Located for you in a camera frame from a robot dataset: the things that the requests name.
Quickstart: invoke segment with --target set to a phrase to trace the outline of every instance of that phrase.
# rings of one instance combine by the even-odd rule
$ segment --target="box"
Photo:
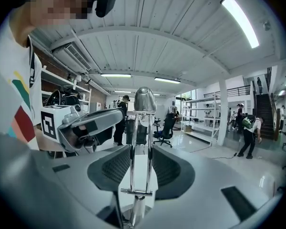
[[[185,132],[191,132],[192,131],[192,126],[191,125],[185,125],[184,131]]]

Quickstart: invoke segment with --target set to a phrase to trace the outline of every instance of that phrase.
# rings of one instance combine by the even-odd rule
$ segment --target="arched beam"
[[[177,36],[168,34],[168,33],[163,32],[163,31],[157,31],[157,30],[153,30],[153,29],[149,29],[149,28],[135,27],[135,26],[107,26],[107,27],[99,27],[99,28],[89,29],[89,30],[85,30],[85,31],[80,31],[80,32],[76,33],[76,35],[79,39],[83,39],[85,37],[91,36],[92,34],[93,35],[100,35],[100,34],[108,35],[108,34],[116,34],[116,33],[123,32],[123,31],[128,32],[128,33],[133,33],[135,35],[149,34],[153,37],[166,38],[168,41],[174,41],[174,42],[181,43],[183,45],[190,47],[191,49],[194,49],[194,50],[200,52],[204,59],[206,57],[211,59],[215,63],[215,65],[217,67],[219,67],[223,72],[228,73],[228,74],[230,73],[229,69],[223,63],[221,63],[219,60],[217,60],[214,56],[209,55],[209,53],[206,50],[198,47],[196,44],[194,44],[190,41],[187,41],[181,37],[177,37]],[[76,38],[74,35],[66,36],[66,37],[52,43],[52,45],[50,46],[50,49],[53,50],[55,48],[58,48],[60,46],[65,45],[67,43],[73,42],[73,41],[75,41],[75,39]]]
[[[147,72],[137,72],[137,71],[118,71],[118,70],[107,70],[107,71],[102,71],[103,74],[131,74],[132,76],[142,76],[142,77],[150,77],[150,78],[155,78],[155,77],[162,77],[162,78],[166,78],[169,80],[175,80],[176,77],[171,77],[168,75],[163,75],[163,74],[156,74],[156,73],[147,73]],[[91,76],[94,75],[100,75],[98,73],[91,73],[89,74]],[[183,79],[178,79],[182,84],[186,84],[189,86],[196,86],[196,84],[194,82],[188,81],[188,80],[183,80]]]

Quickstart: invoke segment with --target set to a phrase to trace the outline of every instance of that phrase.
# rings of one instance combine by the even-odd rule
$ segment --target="white shirt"
[[[261,126],[262,126],[261,121],[259,120],[259,118],[256,118],[253,127],[251,129],[248,129],[247,127],[244,127],[244,129],[253,133],[255,129],[261,129]]]
[[[284,114],[285,114],[284,108],[281,108],[281,120],[284,120],[284,119],[285,119],[285,118],[284,118]]]
[[[41,62],[35,54],[35,82],[30,88],[30,48],[14,39],[6,18],[0,28],[0,133],[38,150],[33,126],[42,107]]]

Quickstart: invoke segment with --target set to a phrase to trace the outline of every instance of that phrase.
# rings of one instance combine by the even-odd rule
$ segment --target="gray gripper arm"
[[[89,146],[92,143],[94,145],[93,137],[104,132],[119,123],[124,119],[124,113],[122,108],[114,108],[114,109],[106,109],[96,111],[91,114],[84,114],[79,116],[72,122],[68,124],[62,124],[57,128],[60,138],[60,144],[64,150],[67,152],[77,152],[79,153],[87,153],[87,148],[83,148],[83,146]],[[82,137],[78,137],[74,130],[80,128],[81,130],[85,130],[86,133]]]

